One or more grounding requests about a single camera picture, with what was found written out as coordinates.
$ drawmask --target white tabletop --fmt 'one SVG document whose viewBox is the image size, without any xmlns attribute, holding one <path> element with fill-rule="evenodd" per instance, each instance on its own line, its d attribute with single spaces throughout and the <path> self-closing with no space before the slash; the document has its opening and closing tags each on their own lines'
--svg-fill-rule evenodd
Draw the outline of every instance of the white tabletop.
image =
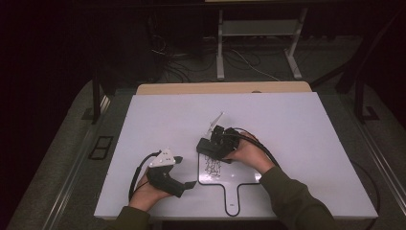
<svg viewBox="0 0 406 230">
<path fill-rule="evenodd" d="M 184 157 L 170 175 L 180 182 L 198 179 L 199 139 L 210 122 L 242 127 L 269 148 L 282 169 L 306 184 L 336 218 L 377 216 L 316 93 L 136 95 L 133 97 L 95 216 L 114 219 L 127 205 L 135 169 L 150 153 L 170 148 Z M 238 187 L 240 211 L 225 212 L 221 186 L 196 184 L 181 198 L 161 200 L 155 219 L 271 219 L 268 194 L 260 185 Z"/>
</svg>

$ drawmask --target floor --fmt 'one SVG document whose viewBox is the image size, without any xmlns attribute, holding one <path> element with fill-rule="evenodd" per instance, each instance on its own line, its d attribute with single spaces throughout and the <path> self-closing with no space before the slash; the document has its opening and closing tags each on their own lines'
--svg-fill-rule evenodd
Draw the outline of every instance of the floor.
<svg viewBox="0 0 406 230">
<path fill-rule="evenodd" d="M 216 81 L 215 40 L 207 37 L 203 57 L 191 57 L 176 49 L 156 48 L 168 57 L 158 82 Z M 337 37 L 300 40 L 295 58 L 303 80 L 312 82 L 345 63 L 359 46 L 361 38 Z M 224 41 L 225 81 L 293 81 L 283 56 L 288 39 L 275 37 L 234 38 Z M 379 120 L 360 125 L 352 115 L 353 92 L 338 95 L 334 90 L 339 77 L 313 91 L 319 97 L 346 150 L 354 162 L 372 203 L 377 220 L 337 220 L 343 229 L 404 229 L 405 213 L 388 186 L 387 177 L 376 167 L 372 155 L 381 152 L 395 173 L 399 184 L 406 185 L 406 132 L 372 89 L 366 90 L 366 106 L 371 106 Z M 95 124 L 86 118 L 92 107 L 91 82 L 83 86 L 33 183 L 14 214 L 9 229 L 103 229 L 107 221 L 93 217 L 114 148 L 135 89 L 122 88 L 105 101 L 101 119 Z M 106 159 L 89 160 L 88 152 L 99 136 L 113 136 Z M 166 221 L 163 229 L 284 229 L 278 221 Z"/>
</svg>

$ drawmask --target hand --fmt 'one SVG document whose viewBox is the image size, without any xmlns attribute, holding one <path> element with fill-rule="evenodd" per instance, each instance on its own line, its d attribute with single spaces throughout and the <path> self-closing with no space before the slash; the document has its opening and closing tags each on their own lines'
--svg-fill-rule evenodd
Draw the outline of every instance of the hand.
<svg viewBox="0 0 406 230">
<path fill-rule="evenodd" d="M 167 192 L 156 189 L 149 184 L 147 179 L 147 171 L 137 184 L 136 192 L 129 201 L 128 206 L 136 209 L 149 211 L 159 200 L 171 196 Z"/>
<path fill-rule="evenodd" d="M 240 134 L 255 140 L 254 136 L 246 132 L 241 132 Z M 265 152 L 244 139 L 239 139 L 238 148 L 230 152 L 224 157 L 224 159 L 240 161 L 245 165 L 254 168 L 261 174 L 264 174 L 271 168 L 275 167 L 275 164 L 268 158 Z"/>
</svg>

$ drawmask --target dark background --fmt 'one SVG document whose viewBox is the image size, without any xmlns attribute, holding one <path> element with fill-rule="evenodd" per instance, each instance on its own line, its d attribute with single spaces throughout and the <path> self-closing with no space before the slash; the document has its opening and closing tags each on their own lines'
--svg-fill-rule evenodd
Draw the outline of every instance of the dark background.
<svg viewBox="0 0 406 230">
<path fill-rule="evenodd" d="M 311 7 L 303 36 L 364 35 L 393 15 L 399 1 L 366 2 Z M 384 14 L 382 6 L 387 9 Z M 258 17 L 269 15 L 262 8 L 227 16 L 249 17 L 253 12 Z M 0 119 L 5 147 L 0 160 L 0 229 L 7 226 L 73 99 L 93 75 L 101 79 L 107 94 L 114 94 L 117 87 L 153 82 L 159 76 L 159 62 L 150 52 L 150 13 L 82 11 L 71 1 L 0 2 L 0 76 L 5 102 Z M 216 35 L 216 11 L 167 10 L 156 15 L 154 33 L 195 55 L 200 54 L 203 35 Z M 405 15 L 382 39 L 363 72 L 403 125 Z"/>
</svg>

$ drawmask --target sleeve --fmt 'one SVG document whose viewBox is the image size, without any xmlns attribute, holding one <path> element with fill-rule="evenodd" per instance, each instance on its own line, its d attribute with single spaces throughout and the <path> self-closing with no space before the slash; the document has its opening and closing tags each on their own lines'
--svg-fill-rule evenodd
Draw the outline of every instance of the sleeve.
<svg viewBox="0 0 406 230">
<path fill-rule="evenodd" d="M 326 205 L 279 167 L 270 169 L 259 182 L 271 198 L 273 211 L 289 229 L 338 229 Z"/>
<path fill-rule="evenodd" d="M 147 230 L 149 214 L 139 209 L 123 207 L 119 216 L 104 230 Z"/>
</svg>

